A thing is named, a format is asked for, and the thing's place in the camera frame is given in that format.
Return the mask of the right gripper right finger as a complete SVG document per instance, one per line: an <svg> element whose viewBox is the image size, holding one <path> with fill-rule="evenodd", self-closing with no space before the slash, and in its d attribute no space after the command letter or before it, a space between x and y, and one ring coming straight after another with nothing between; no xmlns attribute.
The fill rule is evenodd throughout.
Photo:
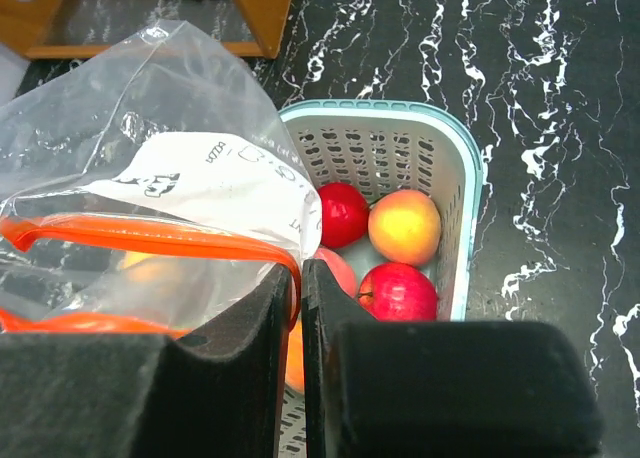
<svg viewBox="0 0 640 458"><path fill-rule="evenodd" d="M303 268L310 457L595 457L603 418L568 338L536 321L382 322Z"/></svg>

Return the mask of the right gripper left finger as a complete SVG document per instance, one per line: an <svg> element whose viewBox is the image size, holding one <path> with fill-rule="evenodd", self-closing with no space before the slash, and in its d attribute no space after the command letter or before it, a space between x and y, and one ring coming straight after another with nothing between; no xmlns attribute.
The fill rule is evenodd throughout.
<svg viewBox="0 0 640 458"><path fill-rule="evenodd" d="M273 457L289 272L192 334L1 338L5 457Z"/></svg>

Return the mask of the light blue plastic basket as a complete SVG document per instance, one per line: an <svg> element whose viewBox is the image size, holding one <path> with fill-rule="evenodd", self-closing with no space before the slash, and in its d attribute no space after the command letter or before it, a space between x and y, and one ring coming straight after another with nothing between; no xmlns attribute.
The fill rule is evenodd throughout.
<svg viewBox="0 0 640 458"><path fill-rule="evenodd" d="M280 112L315 186L342 182L374 203L400 189L428 195L441 217L434 258L421 267L435 285L438 319L462 321L467 310L482 165L467 128L431 105L385 100L307 100ZM323 365L336 326L369 314L346 296L327 266L303 267L299 319L310 353L303 394L288 391L279 456L324 454Z"/></svg>

